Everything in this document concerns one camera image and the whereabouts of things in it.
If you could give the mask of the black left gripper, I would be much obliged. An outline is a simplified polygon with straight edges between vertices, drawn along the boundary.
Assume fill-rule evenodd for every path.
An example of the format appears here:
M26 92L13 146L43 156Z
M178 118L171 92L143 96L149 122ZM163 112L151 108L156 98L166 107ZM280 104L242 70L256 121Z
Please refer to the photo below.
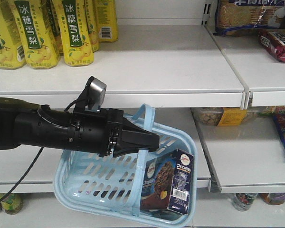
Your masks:
M159 148L157 134L131 123L119 109L93 112L75 108L72 120L76 124L74 151L97 153L101 157L120 157L138 153L139 150L154 152Z

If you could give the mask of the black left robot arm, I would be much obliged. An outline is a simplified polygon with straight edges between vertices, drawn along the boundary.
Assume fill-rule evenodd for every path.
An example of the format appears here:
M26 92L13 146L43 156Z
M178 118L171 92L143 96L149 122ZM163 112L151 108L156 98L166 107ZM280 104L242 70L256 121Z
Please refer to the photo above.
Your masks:
M159 136L131 123L122 110L86 111L82 103L70 113L0 97L0 150L32 145L118 157L159 148Z

